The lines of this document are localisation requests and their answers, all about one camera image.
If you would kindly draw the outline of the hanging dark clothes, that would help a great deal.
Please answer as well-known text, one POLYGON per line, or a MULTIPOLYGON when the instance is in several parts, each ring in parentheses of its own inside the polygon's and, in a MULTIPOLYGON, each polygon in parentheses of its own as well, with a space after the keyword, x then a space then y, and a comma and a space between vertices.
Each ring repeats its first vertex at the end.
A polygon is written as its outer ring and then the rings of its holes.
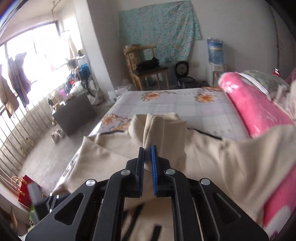
POLYGON ((8 59, 9 78, 12 87, 20 98, 24 108, 26 108, 30 103, 28 99, 28 93, 31 90, 31 83, 26 77, 23 69, 23 63, 26 55, 27 53, 23 52, 17 54, 15 60, 12 58, 8 59))

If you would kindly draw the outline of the wooden chair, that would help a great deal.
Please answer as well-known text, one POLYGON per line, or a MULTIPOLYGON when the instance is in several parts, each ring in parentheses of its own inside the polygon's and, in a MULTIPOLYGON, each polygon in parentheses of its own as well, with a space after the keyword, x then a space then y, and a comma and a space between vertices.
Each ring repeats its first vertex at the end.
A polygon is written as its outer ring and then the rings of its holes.
POLYGON ((168 76, 168 69, 169 68, 167 66, 162 66, 159 64, 159 60, 156 58, 155 52, 154 52, 154 49, 156 49, 156 47, 157 47, 156 45, 146 45, 146 46, 131 45, 131 46, 126 46, 123 49, 123 53, 127 58, 129 72, 132 77, 132 80, 133 80, 136 90, 143 91, 144 90, 144 86, 143 86, 144 79, 146 77, 150 77, 153 75, 157 76, 158 87, 159 87, 159 89, 161 89, 161 84, 160 84, 160 79, 159 79, 160 73, 165 74, 166 87, 167 87, 167 90, 170 90, 169 76, 168 76), (136 68, 133 69, 133 63, 132 63, 132 59, 131 59, 130 55, 141 52, 141 51, 145 51, 145 50, 151 50, 152 59, 137 63, 135 65, 136 68))

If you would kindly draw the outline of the beige shoe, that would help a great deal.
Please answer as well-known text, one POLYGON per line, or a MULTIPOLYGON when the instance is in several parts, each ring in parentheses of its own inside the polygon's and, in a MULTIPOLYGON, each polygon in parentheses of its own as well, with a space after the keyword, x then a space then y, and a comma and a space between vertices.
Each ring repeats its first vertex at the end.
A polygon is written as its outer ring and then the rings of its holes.
POLYGON ((60 140, 60 137, 57 132, 52 132, 51 138, 52 138, 52 141, 54 142, 54 144, 57 144, 60 140))
POLYGON ((57 129, 57 134, 60 138, 65 138, 66 134, 62 129, 57 129))

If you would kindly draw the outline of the beige zip jacket black trim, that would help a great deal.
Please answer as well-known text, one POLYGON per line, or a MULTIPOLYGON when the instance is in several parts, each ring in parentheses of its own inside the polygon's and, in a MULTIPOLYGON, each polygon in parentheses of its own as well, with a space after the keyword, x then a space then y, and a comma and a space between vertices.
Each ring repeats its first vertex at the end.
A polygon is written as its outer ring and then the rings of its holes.
POLYGON ((106 180, 150 146, 186 177, 210 179, 258 225, 264 205, 295 166, 295 126, 275 126, 237 142, 189 129, 176 114, 139 114, 125 131, 85 137, 76 163, 55 190, 72 193, 88 179, 106 180))

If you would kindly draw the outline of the dark grey low cabinet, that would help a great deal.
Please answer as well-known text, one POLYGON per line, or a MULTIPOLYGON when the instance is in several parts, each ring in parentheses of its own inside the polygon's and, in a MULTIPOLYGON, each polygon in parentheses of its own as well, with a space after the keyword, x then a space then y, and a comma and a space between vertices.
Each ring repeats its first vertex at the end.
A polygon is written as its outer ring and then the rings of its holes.
POLYGON ((67 136, 72 135, 96 116, 96 111, 86 93, 75 97, 53 112, 53 118, 67 136))

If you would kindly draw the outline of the right beige shoe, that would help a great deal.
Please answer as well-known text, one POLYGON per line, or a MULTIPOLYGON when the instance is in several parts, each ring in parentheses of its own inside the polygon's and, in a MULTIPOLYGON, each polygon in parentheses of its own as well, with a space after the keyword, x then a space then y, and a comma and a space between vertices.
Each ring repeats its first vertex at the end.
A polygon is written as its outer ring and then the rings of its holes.
POLYGON ((66 134, 62 129, 57 129, 57 134, 60 138, 65 138, 66 134))

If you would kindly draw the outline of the metal window railing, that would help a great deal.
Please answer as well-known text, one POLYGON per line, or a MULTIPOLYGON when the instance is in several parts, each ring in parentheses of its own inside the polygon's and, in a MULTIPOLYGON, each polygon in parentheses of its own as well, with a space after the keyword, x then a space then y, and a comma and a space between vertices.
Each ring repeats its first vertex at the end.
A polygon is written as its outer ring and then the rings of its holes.
POLYGON ((1 180, 11 185, 11 178, 18 176, 30 152, 39 140, 56 126, 54 109, 48 100, 54 93, 65 95, 64 85, 60 85, 44 96, 30 96, 30 103, 20 107, 9 117, 1 106, 1 180))

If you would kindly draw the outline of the grey lace-edged pillow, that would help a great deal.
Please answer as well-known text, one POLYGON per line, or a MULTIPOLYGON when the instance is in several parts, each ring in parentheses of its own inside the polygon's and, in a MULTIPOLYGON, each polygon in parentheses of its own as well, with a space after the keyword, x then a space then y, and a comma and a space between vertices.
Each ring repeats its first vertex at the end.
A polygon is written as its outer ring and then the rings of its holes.
POLYGON ((269 101, 276 98, 279 87, 283 87, 287 92, 290 91, 288 83, 277 75, 267 74, 257 70, 244 70, 237 74, 259 89, 269 101))

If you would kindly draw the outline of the left beige shoe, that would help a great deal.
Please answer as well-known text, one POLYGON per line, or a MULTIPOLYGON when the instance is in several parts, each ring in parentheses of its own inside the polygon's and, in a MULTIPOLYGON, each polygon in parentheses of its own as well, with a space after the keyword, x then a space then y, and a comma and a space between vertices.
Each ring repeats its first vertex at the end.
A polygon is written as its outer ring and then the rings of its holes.
POLYGON ((51 138, 52 138, 52 141, 54 142, 54 144, 57 144, 60 140, 60 137, 57 132, 52 132, 51 138))

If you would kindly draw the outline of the black bag on chair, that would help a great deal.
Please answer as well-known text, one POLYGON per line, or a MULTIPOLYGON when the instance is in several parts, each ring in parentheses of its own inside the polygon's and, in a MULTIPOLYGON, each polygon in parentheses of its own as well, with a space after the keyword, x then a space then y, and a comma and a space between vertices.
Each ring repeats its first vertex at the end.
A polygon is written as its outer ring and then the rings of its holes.
POLYGON ((159 59, 153 57, 151 60, 145 60, 137 64, 137 71, 148 71, 159 66, 159 59))

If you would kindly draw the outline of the red paper gift bag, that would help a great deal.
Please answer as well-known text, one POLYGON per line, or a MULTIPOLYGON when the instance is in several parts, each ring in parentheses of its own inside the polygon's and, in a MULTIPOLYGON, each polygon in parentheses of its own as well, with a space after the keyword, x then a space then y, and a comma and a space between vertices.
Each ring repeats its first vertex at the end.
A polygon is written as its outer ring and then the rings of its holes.
POLYGON ((11 183, 18 192, 18 202, 24 207, 30 209, 32 206, 32 201, 28 192, 28 185, 36 182, 32 180, 29 176, 25 175, 22 178, 13 176, 11 178, 11 183))

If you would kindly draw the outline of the bed with floral sheet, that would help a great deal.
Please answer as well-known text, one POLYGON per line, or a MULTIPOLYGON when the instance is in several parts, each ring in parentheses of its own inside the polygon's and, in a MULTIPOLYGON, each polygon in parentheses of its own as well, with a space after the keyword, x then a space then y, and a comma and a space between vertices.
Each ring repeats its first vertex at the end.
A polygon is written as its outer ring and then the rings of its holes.
POLYGON ((218 87, 162 91, 130 91, 111 107, 90 133, 91 136, 128 129, 136 114, 175 113, 188 128, 217 138, 242 141, 249 138, 238 110, 218 87))

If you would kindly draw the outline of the blue bag by window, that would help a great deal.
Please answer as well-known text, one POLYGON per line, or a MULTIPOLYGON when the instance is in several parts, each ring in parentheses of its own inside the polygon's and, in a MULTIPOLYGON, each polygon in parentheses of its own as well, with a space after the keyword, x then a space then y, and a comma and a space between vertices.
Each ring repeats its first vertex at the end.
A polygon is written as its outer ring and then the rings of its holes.
POLYGON ((89 76, 91 75, 91 72, 89 70, 88 64, 83 64, 83 65, 80 66, 79 74, 80 74, 80 78, 82 80, 85 80, 85 79, 89 78, 89 76))

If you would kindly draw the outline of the white water dispenser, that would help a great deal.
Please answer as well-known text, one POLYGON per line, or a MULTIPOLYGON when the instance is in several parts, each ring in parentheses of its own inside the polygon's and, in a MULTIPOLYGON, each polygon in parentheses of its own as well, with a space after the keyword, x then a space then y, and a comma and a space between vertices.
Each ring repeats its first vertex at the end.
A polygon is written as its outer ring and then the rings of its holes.
POLYGON ((221 75, 227 70, 226 65, 215 65, 207 63, 207 82, 210 86, 218 86, 218 81, 221 75))

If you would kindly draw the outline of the teal floral wall cloth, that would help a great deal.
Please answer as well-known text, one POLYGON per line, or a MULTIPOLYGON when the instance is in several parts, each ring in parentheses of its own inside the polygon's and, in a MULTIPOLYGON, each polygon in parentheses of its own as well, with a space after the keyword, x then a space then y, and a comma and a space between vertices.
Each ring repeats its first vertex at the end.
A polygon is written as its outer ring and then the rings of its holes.
POLYGON ((118 13, 121 45, 156 46, 161 64, 187 60, 194 41, 202 40, 191 1, 151 4, 118 13))

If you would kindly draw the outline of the white plastic bag on floor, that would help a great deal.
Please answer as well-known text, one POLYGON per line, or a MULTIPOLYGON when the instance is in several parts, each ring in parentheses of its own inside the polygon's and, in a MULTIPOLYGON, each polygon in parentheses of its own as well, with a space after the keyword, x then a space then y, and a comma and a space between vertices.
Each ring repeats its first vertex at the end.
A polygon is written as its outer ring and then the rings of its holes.
POLYGON ((126 86, 117 90, 111 90, 108 92, 109 100, 112 103, 116 103, 117 100, 120 99, 120 97, 126 92, 128 92, 128 88, 126 86))

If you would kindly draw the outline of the pink fleece blanket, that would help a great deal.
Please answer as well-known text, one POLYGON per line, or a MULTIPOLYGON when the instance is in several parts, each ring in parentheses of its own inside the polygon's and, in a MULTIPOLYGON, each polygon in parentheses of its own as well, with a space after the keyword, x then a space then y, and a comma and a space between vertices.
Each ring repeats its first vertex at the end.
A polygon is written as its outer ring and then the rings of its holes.
MULTIPOLYGON (((265 94, 242 75, 235 72, 224 73, 218 84, 234 103, 252 138, 261 136, 274 126, 293 123, 288 115, 277 108, 265 94)), ((280 233, 294 209, 295 167, 264 205, 263 229, 270 240, 274 240, 280 233)))

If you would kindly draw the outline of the blue water dispenser bottle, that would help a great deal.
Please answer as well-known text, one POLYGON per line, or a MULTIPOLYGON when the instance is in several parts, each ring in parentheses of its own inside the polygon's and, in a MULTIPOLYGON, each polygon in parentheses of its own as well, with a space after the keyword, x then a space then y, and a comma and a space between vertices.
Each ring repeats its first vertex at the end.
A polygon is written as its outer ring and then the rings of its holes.
POLYGON ((207 39, 208 62, 214 65, 224 64, 223 41, 214 38, 207 39))

